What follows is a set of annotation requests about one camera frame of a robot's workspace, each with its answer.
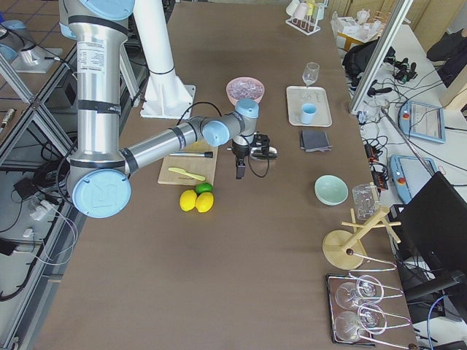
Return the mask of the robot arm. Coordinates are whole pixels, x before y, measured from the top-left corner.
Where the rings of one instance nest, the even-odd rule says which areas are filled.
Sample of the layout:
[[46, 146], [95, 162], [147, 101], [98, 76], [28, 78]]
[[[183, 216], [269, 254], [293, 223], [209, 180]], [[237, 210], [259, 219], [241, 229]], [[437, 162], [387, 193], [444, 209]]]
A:
[[233, 145], [238, 161], [247, 156], [259, 116], [249, 98], [218, 118], [191, 117], [128, 148], [118, 145], [120, 67], [133, 18], [150, 77], [143, 114], [174, 118], [193, 100], [191, 86], [176, 75], [160, 1], [61, 1], [60, 27], [77, 43], [77, 151], [67, 182], [74, 206], [93, 218], [111, 217], [129, 202], [129, 176], [199, 140]]

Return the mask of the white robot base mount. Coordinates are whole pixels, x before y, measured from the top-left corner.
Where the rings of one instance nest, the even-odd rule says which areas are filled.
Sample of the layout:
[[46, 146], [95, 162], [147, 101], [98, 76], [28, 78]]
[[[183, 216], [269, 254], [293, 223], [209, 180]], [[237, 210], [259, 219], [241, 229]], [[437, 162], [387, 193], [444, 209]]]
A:
[[150, 73], [141, 116], [178, 119], [193, 103], [196, 87], [177, 76], [162, 2], [138, 0], [133, 15]]

